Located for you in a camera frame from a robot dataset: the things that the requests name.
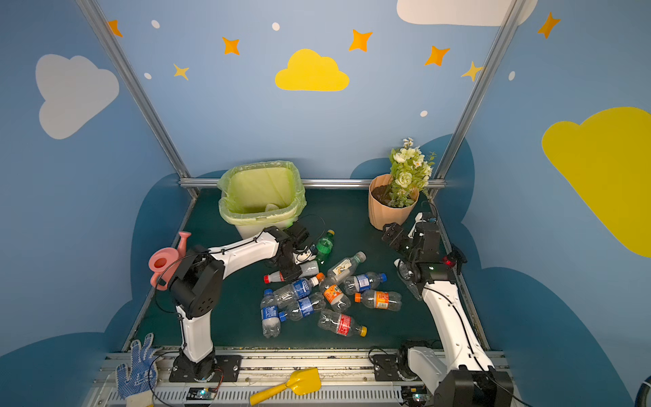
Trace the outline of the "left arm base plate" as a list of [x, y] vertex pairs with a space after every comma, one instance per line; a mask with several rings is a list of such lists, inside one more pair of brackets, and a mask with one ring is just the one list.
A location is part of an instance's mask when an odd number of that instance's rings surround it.
[[174, 360], [169, 381], [171, 383], [235, 383], [239, 376], [242, 356], [209, 354], [192, 362], [181, 353]]

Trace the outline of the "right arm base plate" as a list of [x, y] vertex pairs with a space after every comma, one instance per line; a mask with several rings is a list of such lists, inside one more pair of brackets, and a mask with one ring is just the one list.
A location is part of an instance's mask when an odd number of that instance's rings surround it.
[[400, 372], [396, 354], [373, 354], [370, 361], [377, 382], [402, 382], [405, 379]]

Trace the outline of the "clear bottle white cap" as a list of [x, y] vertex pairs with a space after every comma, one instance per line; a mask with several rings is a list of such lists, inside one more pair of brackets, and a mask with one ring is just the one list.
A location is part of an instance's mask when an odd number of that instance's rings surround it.
[[332, 278], [337, 284], [343, 282], [349, 276], [352, 276], [358, 266], [366, 261], [366, 254], [362, 251], [357, 252], [354, 256], [342, 259], [329, 271], [327, 276]]

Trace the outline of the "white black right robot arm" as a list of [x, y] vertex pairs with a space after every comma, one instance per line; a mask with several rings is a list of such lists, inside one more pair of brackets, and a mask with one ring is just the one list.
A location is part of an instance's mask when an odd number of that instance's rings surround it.
[[410, 232], [386, 224], [382, 240], [399, 253], [398, 274], [432, 314], [444, 352], [441, 358], [427, 346], [405, 345], [398, 353], [401, 373], [420, 379], [434, 406], [511, 406], [510, 375], [495, 368], [474, 334], [459, 294], [458, 261], [442, 253], [437, 223], [426, 217]]

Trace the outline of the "clear bottle yellow cap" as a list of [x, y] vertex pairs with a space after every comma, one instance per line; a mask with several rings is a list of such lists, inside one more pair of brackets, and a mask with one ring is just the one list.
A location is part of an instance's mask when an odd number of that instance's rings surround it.
[[332, 310], [322, 310], [318, 326], [329, 332], [344, 337], [366, 337], [368, 328], [360, 325], [353, 317]]

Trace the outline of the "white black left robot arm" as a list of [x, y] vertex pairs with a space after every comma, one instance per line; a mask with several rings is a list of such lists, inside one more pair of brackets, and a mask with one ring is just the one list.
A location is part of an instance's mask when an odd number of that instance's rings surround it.
[[279, 269], [298, 270], [295, 256], [304, 249], [307, 229], [296, 222], [281, 230], [266, 227], [240, 242], [222, 247], [192, 248], [177, 261], [167, 287], [181, 322], [181, 347], [171, 369], [172, 383], [235, 382], [236, 373], [218, 373], [211, 335], [211, 313], [219, 302], [223, 281], [236, 271], [263, 260]]

